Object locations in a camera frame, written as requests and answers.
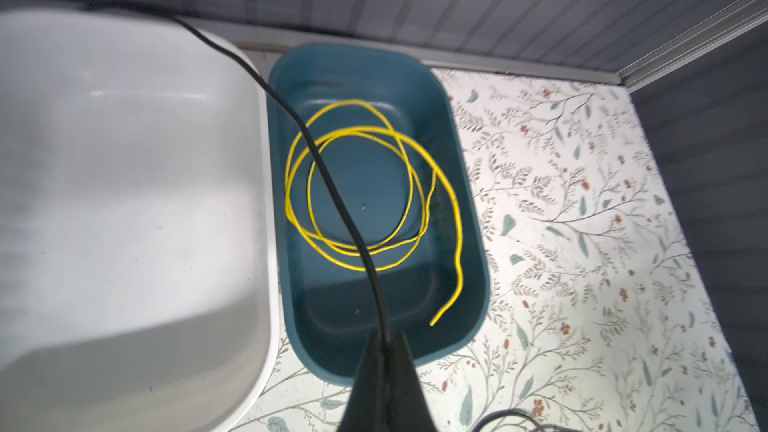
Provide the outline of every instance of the yellow cable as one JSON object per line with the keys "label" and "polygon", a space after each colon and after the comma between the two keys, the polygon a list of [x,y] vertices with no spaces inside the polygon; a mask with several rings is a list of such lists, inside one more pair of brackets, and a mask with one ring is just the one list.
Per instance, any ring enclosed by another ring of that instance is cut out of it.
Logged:
{"label": "yellow cable", "polygon": [[[432,201],[432,194],[435,191],[438,179],[440,180],[440,183],[443,185],[443,187],[445,187],[448,193],[448,197],[450,198],[451,205],[453,207],[454,219],[456,221],[456,255],[454,257],[455,264],[456,264],[456,276],[457,276],[456,290],[454,291],[451,298],[435,314],[435,317],[432,318],[432,320],[429,322],[429,325],[433,326],[437,323],[438,320],[440,320],[440,317],[442,317],[443,314],[456,302],[456,299],[458,298],[458,296],[462,292],[462,289],[464,288],[464,274],[462,272],[462,264],[461,264],[462,244],[463,244],[464,236],[462,233],[462,217],[458,209],[458,201],[456,199],[456,194],[454,193],[453,187],[451,187],[450,182],[446,178],[446,174],[443,173],[443,171],[435,162],[435,159],[429,155],[427,150],[425,150],[417,141],[395,130],[392,127],[392,124],[390,124],[389,121],[384,117],[384,115],[381,114],[379,110],[377,110],[374,106],[370,105],[368,102],[364,102],[361,100],[342,100],[340,102],[332,103],[328,106],[323,107],[321,110],[315,113],[315,115],[313,115],[312,118],[310,118],[306,122],[306,125],[308,127],[311,126],[314,123],[314,121],[320,118],[323,114],[341,106],[364,107],[365,109],[369,110],[370,113],[375,115],[379,120],[381,120],[385,125],[385,127],[357,126],[357,127],[347,127],[344,129],[334,130],[332,132],[325,134],[321,138],[315,140],[315,143],[318,145],[321,152],[323,149],[328,147],[328,145],[331,144],[331,142],[333,142],[334,140],[340,139],[341,137],[350,137],[350,136],[361,137],[363,139],[373,140],[374,142],[393,151],[401,160],[403,160],[403,162],[406,164],[406,169],[408,171],[408,181],[410,184],[409,185],[410,192],[408,193],[408,203],[406,204],[406,210],[404,211],[402,217],[400,218],[400,222],[398,226],[395,227],[395,230],[391,234],[389,234],[389,236],[386,237],[384,240],[381,240],[377,244],[371,245],[369,247],[369,252],[371,255],[373,255],[373,254],[379,254],[380,252],[384,252],[387,250],[392,250],[394,248],[398,248],[401,245],[406,245],[410,243],[413,243],[413,245],[408,250],[408,253],[403,255],[403,257],[400,258],[398,261],[392,264],[384,265],[382,267],[377,267],[376,270],[378,272],[397,267],[398,265],[402,264],[406,259],[408,259],[408,257],[411,254],[413,254],[413,251],[416,250],[416,247],[421,241],[422,236],[426,233],[429,225],[428,224],[429,223],[429,205]],[[397,143],[398,147],[395,148],[391,143],[377,136],[374,136],[372,134],[391,137],[395,139],[395,142]],[[304,158],[306,158],[307,155],[309,154],[309,149],[303,149],[302,152],[296,158],[296,160],[293,161],[293,154],[296,151],[296,147],[299,144],[299,140],[301,140],[301,134],[296,135],[296,138],[293,139],[293,143],[291,144],[291,147],[288,151],[288,159],[286,162],[286,173],[285,173],[286,217],[288,218],[289,222],[291,222],[296,227],[296,230],[299,231],[299,234],[304,238],[304,240],[306,240],[312,246],[312,248],[314,248],[315,251],[321,254],[325,259],[332,262],[333,264],[339,265],[349,270],[364,272],[365,269],[363,267],[346,264],[332,257],[328,252],[323,250],[315,242],[315,241],[321,242],[327,245],[331,250],[339,254],[343,254],[351,257],[360,256],[358,252],[354,252],[356,250],[356,247],[354,245],[334,241],[323,236],[320,231],[320,228],[316,223],[315,215],[312,210],[312,194],[311,194],[312,176],[314,175],[314,170],[315,170],[314,162],[312,162],[312,166],[310,167],[310,174],[307,178],[307,187],[306,187],[306,204],[309,210],[312,226],[315,229],[314,233],[306,230],[301,224],[299,224],[299,220],[293,212],[293,205],[291,204],[291,200],[290,200],[290,190],[293,185],[293,179],[296,177],[296,172],[298,171]],[[424,159],[424,161],[427,162],[427,164],[429,164],[429,166],[432,168],[432,186],[429,189],[429,193],[427,194],[426,200],[424,198],[424,191],[422,189],[421,181],[419,180],[418,175],[416,174],[416,170],[413,168],[410,161],[408,160],[408,154],[406,153],[404,144],[416,150],[418,154]],[[413,202],[414,181],[416,181],[418,196],[422,204],[422,220],[418,230],[418,234],[406,240],[402,240],[396,244],[387,245],[387,243],[397,235],[397,233],[402,228],[403,224],[406,222],[408,213],[410,212],[411,205]]]}

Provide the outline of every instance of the black cord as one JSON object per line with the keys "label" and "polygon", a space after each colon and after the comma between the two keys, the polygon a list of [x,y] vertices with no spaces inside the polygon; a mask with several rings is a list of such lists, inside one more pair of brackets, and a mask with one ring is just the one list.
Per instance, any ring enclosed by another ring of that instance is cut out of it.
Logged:
{"label": "black cord", "polygon": [[218,53],[224,54],[225,56],[232,59],[235,63],[237,63],[237,65],[245,69],[245,72],[248,72],[248,75],[250,75],[251,78],[253,78],[254,81],[256,81],[259,84],[259,86],[261,86],[262,89],[264,89],[264,92],[266,92],[266,94],[270,96],[272,100],[277,102],[277,105],[282,107],[283,110],[285,110],[288,113],[288,116],[290,116],[290,118],[294,121],[296,126],[299,127],[299,130],[301,130],[301,135],[304,137],[304,140],[306,141],[306,145],[309,148],[310,153],[312,154],[312,159],[315,161],[315,164],[317,164],[317,169],[320,171],[322,180],[324,181],[324,183],[326,184],[326,187],[328,188],[328,193],[330,194],[331,199],[333,200],[333,205],[336,206],[336,210],[339,211],[341,220],[344,222],[344,226],[346,226],[346,229],[350,232],[350,236],[352,237],[352,242],[354,242],[358,252],[360,253],[360,259],[362,260],[362,265],[363,267],[365,267],[366,273],[368,274],[368,280],[371,283],[371,291],[373,292],[373,299],[374,301],[376,301],[376,313],[379,319],[379,333],[381,335],[382,346],[386,350],[386,348],[390,343],[392,334],[389,329],[389,312],[387,311],[386,302],[384,300],[384,293],[382,292],[382,287],[381,287],[381,284],[379,283],[379,275],[376,273],[376,266],[373,264],[373,259],[371,258],[371,255],[368,252],[368,247],[366,246],[366,242],[362,239],[362,236],[360,235],[360,231],[358,230],[357,226],[355,226],[355,223],[352,221],[352,216],[350,216],[350,213],[347,211],[346,207],[344,206],[344,202],[342,201],[341,196],[339,195],[339,190],[336,188],[336,185],[333,183],[333,180],[331,179],[331,174],[328,171],[326,164],[322,160],[322,157],[320,156],[320,151],[317,149],[317,144],[315,144],[315,140],[312,138],[312,133],[306,127],[306,124],[301,119],[301,116],[299,116],[299,114],[296,113],[293,107],[291,107],[290,104],[287,101],[285,101],[283,97],[281,97],[280,94],[278,94],[277,91],[275,91],[270,86],[270,84],[268,84],[264,80],[264,78],[261,75],[259,75],[259,73],[256,72],[253,67],[250,66],[248,62],[245,62],[245,60],[243,60],[242,57],[238,56],[231,50],[225,49],[219,44],[213,42],[211,39],[209,39],[204,34],[202,34],[196,27],[188,24],[182,19],[177,18],[175,15],[161,8],[149,6],[146,4],[133,4],[133,3],[114,2],[114,1],[93,2],[88,6],[86,6],[85,10],[100,10],[100,9],[109,9],[109,8],[130,10],[133,12],[138,12],[140,14],[146,14],[146,15],[151,15],[151,16],[156,16],[163,19],[171,20],[176,24],[179,24],[180,26],[188,30],[192,35],[196,36],[197,39],[202,41],[205,45],[207,45],[211,49],[216,50],[216,52]]}
{"label": "black cord", "polygon": [[472,429],[472,432],[480,432],[483,427],[490,424],[494,420],[502,419],[505,417],[517,417],[517,418],[526,419],[528,422],[533,424],[534,428],[538,432],[544,432],[544,428],[541,425],[539,425],[539,423],[536,420],[534,420],[533,417],[516,409],[497,410],[496,412],[491,412],[490,414],[486,415],[484,418],[480,419],[478,424],[475,425],[475,428]]}

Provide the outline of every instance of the printed leaf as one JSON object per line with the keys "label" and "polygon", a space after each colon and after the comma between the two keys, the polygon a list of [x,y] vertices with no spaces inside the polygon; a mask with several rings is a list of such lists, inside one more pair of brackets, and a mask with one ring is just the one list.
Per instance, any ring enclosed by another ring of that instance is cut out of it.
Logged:
{"label": "printed leaf", "polygon": [[584,234],[578,235],[578,246],[584,253],[584,256],[589,257],[589,249],[587,248],[587,241],[584,240]]}
{"label": "printed leaf", "polygon": [[645,375],[645,383],[650,387],[653,381],[650,379],[650,370],[648,370],[648,364],[646,364],[645,359],[643,359],[643,375]]}
{"label": "printed leaf", "polygon": [[504,216],[504,223],[502,224],[502,237],[509,234],[509,231],[514,229],[514,226],[516,226],[517,223],[514,221],[512,216],[507,214]]}
{"label": "printed leaf", "polygon": [[518,339],[520,339],[520,344],[522,344],[523,350],[527,350],[528,336],[525,334],[525,331],[520,328],[520,324],[518,324]]}
{"label": "printed leaf", "polygon": [[464,400],[462,401],[462,409],[458,413],[458,421],[462,423],[462,425],[469,425],[469,422],[472,420],[472,388],[469,388],[467,390],[467,394],[464,396]]}
{"label": "printed leaf", "polygon": [[325,410],[333,410],[343,405],[344,403],[341,402],[340,400],[334,400],[329,398],[323,398],[322,401],[320,402],[320,406]]}
{"label": "printed leaf", "polygon": [[552,226],[548,226],[547,230],[549,230],[550,232],[552,232],[553,234],[555,234],[555,235],[557,235],[559,237],[563,237],[563,238],[565,237],[565,235],[563,235],[562,232],[560,232],[559,230],[557,230],[556,228],[554,228]]}
{"label": "printed leaf", "polygon": [[286,422],[283,420],[283,418],[279,417],[270,417],[270,419],[266,422],[266,429],[269,432],[290,432]]}
{"label": "printed leaf", "polygon": [[525,381],[523,390],[520,390],[520,395],[518,396],[518,398],[522,399],[523,397],[528,395],[528,392],[531,391],[531,387],[533,387],[533,376],[531,376],[530,379]]}

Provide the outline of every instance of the floral patterned surface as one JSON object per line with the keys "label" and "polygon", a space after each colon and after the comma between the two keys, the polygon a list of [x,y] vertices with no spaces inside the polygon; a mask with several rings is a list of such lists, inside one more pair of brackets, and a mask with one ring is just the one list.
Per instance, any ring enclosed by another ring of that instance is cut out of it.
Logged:
{"label": "floral patterned surface", "polygon": [[[451,97],[492,276],[469,346],[419,369],[436,425],[520,408],[566,430],[757,430],[623,88],[434,70]],[[335,430],[348,388],[285,337],[233,430]],[[485,428],[527,430],[520,420]]]}

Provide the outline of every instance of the teal bin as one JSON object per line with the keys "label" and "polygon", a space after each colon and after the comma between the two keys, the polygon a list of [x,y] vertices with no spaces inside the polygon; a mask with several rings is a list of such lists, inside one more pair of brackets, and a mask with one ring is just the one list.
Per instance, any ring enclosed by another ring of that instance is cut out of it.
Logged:
{"label": "teal bin", "polygon": [[[416,365],[466,345],[485,317],[490,287],[462,149],[440,82],[411,57],[332,45],[307,45],[285,54],[275,64],[269,82],[304,120],[339,100],[370,102],[396,130],[417,140],[440,165],[456,192],[462,214],[465,283],[461,296],[434,327],[429,326],[456,287],[456,229],[448,194],[439,184],[430,207],[427,234],[408,260],[379,276],[392,326],[405,330]],[[287,221],[283,175],[298,129],[273,100],[269,100],[268,113],[277,257],[288,337],[314,375],[334,384],[351,385],[366,338],[377,326],[368,279],[364,272],[325,260]],[[345,106],[325,114],[310,130],[317,138],[331,130],[362,125],[382,126],[363,108]],[[304,148],[302,141],[297,151]],[[406,150],[426,194],[432,169],[415,151]],[[400,158],[358,137],[333,142],[322,156],[366,243],[389,235],[408,199],[408,176]],[[306,207],[309,164],[309,159],[302,164],[291,193],[296,216],[305,228],[311,228]],[[312,183],[312,208],[325,236],[350,241],[319,174]],[[416,198],[397,238],[415,235],[420,222],[421,206]],[[374,262],[377,266],[392,263],[405,251],[398,248],[377,254]],[[357,257],[344,259],[349,264],[361,264]]]}

